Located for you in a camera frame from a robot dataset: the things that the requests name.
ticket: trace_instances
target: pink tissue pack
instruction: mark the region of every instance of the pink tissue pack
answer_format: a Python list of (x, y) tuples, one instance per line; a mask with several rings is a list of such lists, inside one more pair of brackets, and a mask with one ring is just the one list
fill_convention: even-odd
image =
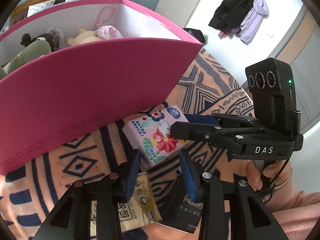
[(155, 166), (183, 148), (186, 141), (170, 135), (170, 127), (177, 121), (188, 122), (177, 106), (171, 106), (125, 124), (122, 130), (131, 146), (142, 152), (145, 168)]

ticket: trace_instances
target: screw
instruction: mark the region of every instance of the screw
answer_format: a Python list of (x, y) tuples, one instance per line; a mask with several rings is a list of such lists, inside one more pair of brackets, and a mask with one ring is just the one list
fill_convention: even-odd
[(118, 177), (119, 177), (119, 174), (116, 173), (116, 172), (112, 172), (112, 173), (109, 174), (109, 178), (110, 178), (110, 179), (116, 179), (116, 178), (118, 178)]
[(82, 180), (76, 180), (76, 181), (73, 183), (73, 186), (75, 186), (75, 187), (81, 187), (82, 185), (83, 185)]
[(202, 177), (204, 177), (205, 179), (210, 179), (212, 177), (210, 172), (204, 172), (202, 173)]
[(245, 180), (241, 179), (241, 180), (239, 180), (239, 185), (241, 187), (246, 187), (248, 185), (248, 183)]

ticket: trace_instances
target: finger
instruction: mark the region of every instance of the finger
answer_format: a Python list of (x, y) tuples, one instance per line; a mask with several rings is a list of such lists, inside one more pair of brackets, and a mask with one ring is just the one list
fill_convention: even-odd
[(262, 180), (261, 180), (261, 173), (260, 171), (254, 166), (252, 161), (249, 161), (246, 165), (246, 174), (248, 183), (254, 190), (261, 189), (262, 187)]
[[(282, 160), (277, 163), (269, 165), (263, 170), (263, 175), (265, 175), (268, 178), (274, 178), (278, 174), (278, 172), (280, 171), (284, 163), (285, 163), (285, 160)], [(290, 173), (290, 170), (291, 170), (291, 164), (289, 162), (284, 168), (284, 170), (281, 172), (280, 176), (287, 175), (288, 173)]]

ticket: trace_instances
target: pink box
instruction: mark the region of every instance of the pink box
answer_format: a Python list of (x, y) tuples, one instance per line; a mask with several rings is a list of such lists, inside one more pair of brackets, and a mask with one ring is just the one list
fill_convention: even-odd
[(105, 22), (124, 37), (60, 49), (0, 80), (0, 174), (86, 133), (161, 104), (202, 44), (154, 11), (127, 0), (78, 0), (48, 8), (0, 35), (0, 65), (23, 50), (24, 33), (58, 27), (65, 38)]
[(145, 168), (155, 166), (185, 145), (185, 140), (170, 135), (170, 127), (176, 121), (188, 122), (177, 106), (171, 106), (127, 122), (123, 127), (131, 146), (143, 153)]

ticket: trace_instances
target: camera lens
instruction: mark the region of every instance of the camera lens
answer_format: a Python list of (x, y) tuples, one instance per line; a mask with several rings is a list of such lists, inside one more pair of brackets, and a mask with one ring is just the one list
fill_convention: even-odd
[(256, 83), (258, 88), (263, 89), (265, 85), (264, 76), (261, 72), (256, 73)]
[(254, 79), (253, 79), (252, 75), (250, 75), (250, 76), (248, 77), (248, 82), (249, 82), (249, 86), (253, 88), (253, 86), (254, 86)]
[(272, 71), (269, 71), (267, 74), (267, 82), (270, 87), (274, 87), (276, 85), (276, 76)]

